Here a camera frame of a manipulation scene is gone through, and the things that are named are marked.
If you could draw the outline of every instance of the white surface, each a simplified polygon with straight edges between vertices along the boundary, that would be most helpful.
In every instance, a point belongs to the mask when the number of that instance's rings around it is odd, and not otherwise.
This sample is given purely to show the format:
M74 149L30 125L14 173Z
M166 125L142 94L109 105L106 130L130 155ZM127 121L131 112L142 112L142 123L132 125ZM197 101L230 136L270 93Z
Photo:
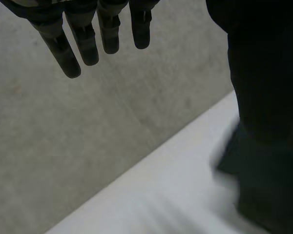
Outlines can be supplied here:
M237 115L232 93L47 234L261 233L234 212L233 182L212 174Z

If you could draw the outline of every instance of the black glove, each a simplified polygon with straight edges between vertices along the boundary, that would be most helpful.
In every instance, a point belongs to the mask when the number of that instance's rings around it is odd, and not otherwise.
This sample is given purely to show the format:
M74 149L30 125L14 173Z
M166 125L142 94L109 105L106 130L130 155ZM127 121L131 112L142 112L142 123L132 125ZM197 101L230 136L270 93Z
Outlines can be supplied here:
M128 0L0 0L15 15L28 19L39 31L54 58L70 77L81 74L80 66L63 31L63 12L73 32L78 49L86 65L99 61L95 32L91 21L98 13L104 51L115 54L119 50L119 13ZM138 49L150 42L151 10L159 0L129 0L132 33Z

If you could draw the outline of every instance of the dark clothing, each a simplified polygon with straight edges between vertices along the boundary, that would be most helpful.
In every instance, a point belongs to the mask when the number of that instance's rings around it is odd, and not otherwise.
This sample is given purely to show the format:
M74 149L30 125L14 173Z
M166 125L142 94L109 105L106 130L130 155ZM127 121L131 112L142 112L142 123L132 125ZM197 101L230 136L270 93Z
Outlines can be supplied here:
M240 118L258 141L293 144L293 0L207 0L228 33Z
M240 123L216 169L240 187L237 209L293 234L293 0L207 0L228 33Z

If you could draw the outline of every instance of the gray concrete surface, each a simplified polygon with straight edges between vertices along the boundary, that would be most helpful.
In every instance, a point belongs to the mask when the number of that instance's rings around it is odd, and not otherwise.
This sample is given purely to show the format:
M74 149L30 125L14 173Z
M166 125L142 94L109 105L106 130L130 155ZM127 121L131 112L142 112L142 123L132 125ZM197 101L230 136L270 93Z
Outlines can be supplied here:
M0 234L42 234L231 90L227 39L204 0L162 0L151 45L68 79L38 32L0 4Z

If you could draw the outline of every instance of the glove finger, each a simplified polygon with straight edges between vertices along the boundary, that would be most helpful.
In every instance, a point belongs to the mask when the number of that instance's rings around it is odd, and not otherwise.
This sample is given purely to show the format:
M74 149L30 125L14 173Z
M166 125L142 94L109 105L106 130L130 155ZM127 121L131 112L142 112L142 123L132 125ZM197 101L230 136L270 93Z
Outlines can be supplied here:
M135 46L145 49L150 44L151 10L159 0L129 0L131 28Z
M71 1L65 6L66 19L83 61L88 66L95 65L99 61L95 32L91 23L96 8L97 0Z
M81 74L81 69L63 31L62 17L54 22L31 21L31 24L39 31L63 72L69 78L78 77Z
M119 13L127 5L128 0L99 0L98 19L104 51L115 54L119 50L118 31L121 22Z

